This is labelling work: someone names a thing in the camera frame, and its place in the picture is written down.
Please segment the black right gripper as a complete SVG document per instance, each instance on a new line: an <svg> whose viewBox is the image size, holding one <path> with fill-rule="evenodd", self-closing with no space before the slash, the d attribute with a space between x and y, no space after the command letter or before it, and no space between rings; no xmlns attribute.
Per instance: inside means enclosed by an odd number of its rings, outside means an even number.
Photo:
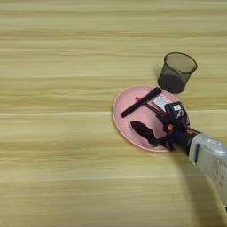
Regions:
<svg viewBox="0 0 227 227"><path fill-rule="evenodd" d="M165 114L157 113L156 117L163 124L168 124L168 118ZM193 138L200 133L199 131L191 129L190 127L181 129L173 128L166 133L165 137L156 138L153 134L153 131L141 121L132 121L130 124L132 129L135 130L138 135L145 138L151 145L162 145L170 151L181 150L186 154L188 154L190 151Z"/></svg>

